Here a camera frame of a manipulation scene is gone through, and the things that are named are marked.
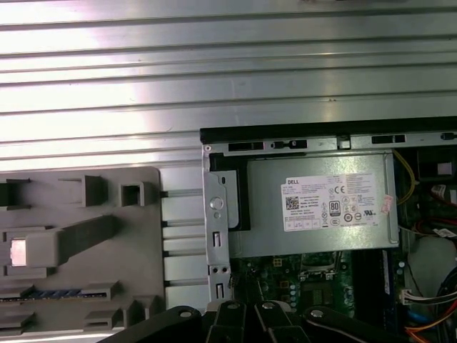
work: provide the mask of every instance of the black plastic frame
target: black plastic frame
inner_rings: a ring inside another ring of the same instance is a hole
[[[457,116],[218,127],[201,129],[200,140],[203,144],[216,144],[291,137],[395,134],[441,130],[443,132],[457,130]]]

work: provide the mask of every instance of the power supply label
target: power supply label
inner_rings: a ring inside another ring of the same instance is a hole
[[[290,177],[281,185],[284,231],[378,226],[374,174]]]

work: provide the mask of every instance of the white connector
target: white connector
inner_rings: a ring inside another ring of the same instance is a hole
[[[411,294],[411,290],[410,289],[402,289],[400,291],[400,294],[399,294],[398,298],[400,299],[400,303],[402,305],[410,305],[411,304],[411,302],[408,300],[408,298],[406,296],[407,294]]]

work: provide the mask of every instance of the ribbed metal surface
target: ribbed metal surface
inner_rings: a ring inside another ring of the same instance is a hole
[[[0,171],[159,167],[175,305],[205,282],[198,130],[455,115],[456,10],[454,0],[2,1]],[[179,279],[185,256],[196,263]]]

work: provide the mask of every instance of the sticker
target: sticker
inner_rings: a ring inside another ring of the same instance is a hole
[[[11,265],[13,267],[24,267],[26,263],[26,240],[25,239],[12,239],[11,240]]]
[[[457,191],[455,189],[449,191],[449,196],[451,197],[451,202],[457,204]]]
[[[447,230],[447,229],[433,229],[433,232],[435,232],[439,237],[443,237],[443,238],[457,237],[457,234],[454,234],[452,231]]]
[[[444,184],[437,184],[431,187],[432,193],[438,195],[440,198],[444,199],[444,192],[446,191],[446,186]]]
[[[391,211],[392,201],[393,201],[393,197],[391,197],[390,195],[386,194],[384,196],[384,203],[383,203],[383,206],[381,207],[382,213],[388,214]]]
[[[391,281],[390,281],[390,278],[388,275],[388,268],[389,268],[389,263],[388,263],[387,251],[383,250],[384,292],[387,295],[391,295]]]
[[[281,185],[284,231],[378,226],[375,185],[374,174],[287,178]]]

